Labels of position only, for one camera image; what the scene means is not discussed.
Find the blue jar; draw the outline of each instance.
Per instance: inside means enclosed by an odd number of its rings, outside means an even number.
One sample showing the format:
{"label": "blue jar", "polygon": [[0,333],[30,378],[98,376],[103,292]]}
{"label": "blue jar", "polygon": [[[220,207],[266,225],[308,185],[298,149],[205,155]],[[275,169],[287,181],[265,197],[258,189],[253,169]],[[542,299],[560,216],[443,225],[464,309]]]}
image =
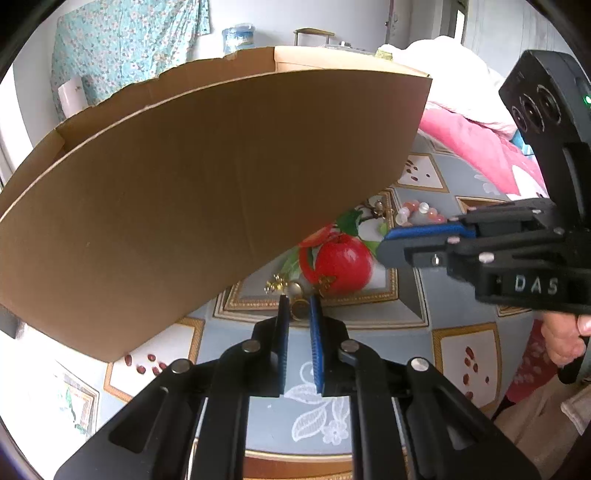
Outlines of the blue jar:
{"label": "blue jar", "polygon": [[222,31],[223,54],[228,55],[236,50],[253,48],[255,26],[252,24],[240,24],[234,27],[226,28]]}

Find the pink blanket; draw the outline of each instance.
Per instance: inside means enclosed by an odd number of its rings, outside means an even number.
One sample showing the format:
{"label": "pink blanket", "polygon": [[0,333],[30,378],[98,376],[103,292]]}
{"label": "pink blanket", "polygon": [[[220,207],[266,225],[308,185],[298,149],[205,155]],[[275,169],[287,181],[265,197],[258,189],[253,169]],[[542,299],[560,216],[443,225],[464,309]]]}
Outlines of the pink blanket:
{"label": "pink blanket", "polygon": [[426,109],[419,128],[480,171],[512,200],[535,196],[536,192],[547,197],[538,164],[492,130],[444,109]]}

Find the plastic container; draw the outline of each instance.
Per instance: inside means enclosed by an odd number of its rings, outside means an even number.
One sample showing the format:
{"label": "plastic container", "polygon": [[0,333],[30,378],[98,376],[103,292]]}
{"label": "plastic container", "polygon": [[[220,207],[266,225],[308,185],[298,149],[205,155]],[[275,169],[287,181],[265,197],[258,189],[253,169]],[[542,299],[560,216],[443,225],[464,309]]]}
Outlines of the plastic container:
{"label": "plastic container", "polygon": [[255,46],[255,26],[240,24],[222,31],[223,54],[228,55],[236,50],[253,48]]}
{"label": "plastic container", "polygon": [[72,77],[57,89],[60,97],[61,109],[66,118],[74,116],[85,108],[88,108],[88,100],[82,86],[82,78]]}

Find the white bead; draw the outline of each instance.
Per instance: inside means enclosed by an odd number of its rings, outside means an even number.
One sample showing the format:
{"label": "white bead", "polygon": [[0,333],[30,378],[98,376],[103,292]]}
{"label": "white bead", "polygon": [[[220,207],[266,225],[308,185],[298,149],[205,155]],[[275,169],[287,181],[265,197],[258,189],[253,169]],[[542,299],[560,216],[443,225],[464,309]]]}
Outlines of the white bead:
{"label": "white bead", "polygon": [[408,217],[402,213],[399,213],[394,219],[394,222],[396,222],[396,225],[404,225],[406,222],[408,222]]}

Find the green leaf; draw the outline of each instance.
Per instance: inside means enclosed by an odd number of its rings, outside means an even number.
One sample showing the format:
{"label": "green leaf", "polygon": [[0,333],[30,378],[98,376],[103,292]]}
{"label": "green leaf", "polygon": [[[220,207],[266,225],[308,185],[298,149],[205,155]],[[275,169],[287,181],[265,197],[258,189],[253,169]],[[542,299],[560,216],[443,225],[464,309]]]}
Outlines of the green leaf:
{"label": "green leaf", "polygon": [[66,403],[68,404],[68,407],[72,409],[72,394],[70,393],[69,388],[66,390]]}
{"label": "green leaf", "polygon": [[336,219],[336,226],[347,235],[358,236],[361,215],[363,215],[361,210],[349,210]]}
{"label": "green leaf", "polygon": [[283,262],[283,266],[279,270],[279,275],[286,277],[289,280],[295,280],[296,278],[298,278],[300,276],[301,270],[300,270],[300,261],[298,258],[298,252],[299,252],[298,247],[292,248],[290,250],[290,253],[289,253],[289,255],[287,255],[285,262]]}
{"label": "green leaf", "polygon": [[307,248],[307,254],[308,254],[308,264],[310,265],[310,268],[312,270],[314,270],[314,252],[312,251],[311,248]]}
{"label": "green leaf", "polygon": [[375,258],[375,250],[377,249],[378,245],[381,242],[372,242],[371,240],[361,240],[365,246],[368,248],[368,250],[371,252],[371,254],[374,256]]}
{"label": "green leaf", "polygon": [[296,267],[290,272],[287,279],[294,281],[294,280],[298,280],[300,277],[301,277],[301,268],[300,268],[300,261],[298,260]]}
{"label": "green leaf", "polygon": [[379,224],[379,234],[386,236],[386,233],[388,233],[388,224],[386,222],[382,222]]}

